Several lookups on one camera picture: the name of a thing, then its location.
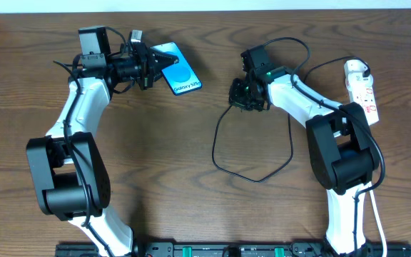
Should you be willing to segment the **blue galaxy smartphone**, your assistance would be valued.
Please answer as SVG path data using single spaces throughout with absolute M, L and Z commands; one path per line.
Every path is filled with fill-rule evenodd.
M 178 57 L 178 63 L 162 70 L 163 77 L 175 96 L 202 88 L 200 79 L 175 42 L 152 46 L 152 49 Z

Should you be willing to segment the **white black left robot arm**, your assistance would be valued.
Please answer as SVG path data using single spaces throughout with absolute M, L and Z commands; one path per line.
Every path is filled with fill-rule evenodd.
M 126 44 L 115 54 L 83 51 L 61 65 L 69 74 L 69 95 L 59 119 L 45 136 L 26 145 L 39 208 L 80 228 L 100 256 L 144 254 L 133 229 L 110 204 L 110 178 L 94 139 L 103 111 L 117 84 L 149 87 L 178 62 L 172 51 L 143 43 Z

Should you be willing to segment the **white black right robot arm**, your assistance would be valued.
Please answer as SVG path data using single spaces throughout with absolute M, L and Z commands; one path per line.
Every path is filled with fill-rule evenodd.
M 365 195 L 372 196 L 381 183 L 372 173 L 385 169 L 380 147 L 370 126 L 377 112 L 363 106 L 358 95 L 350 103 L 332 101 L 282 66 L 249 69 L 245 79 L 230 87 L 229 103 L 246 111 L 276 106 L 306 129 L 310 164 L 328 195 L 329 224 L 326 240 L 338 256 L 362 253 Z

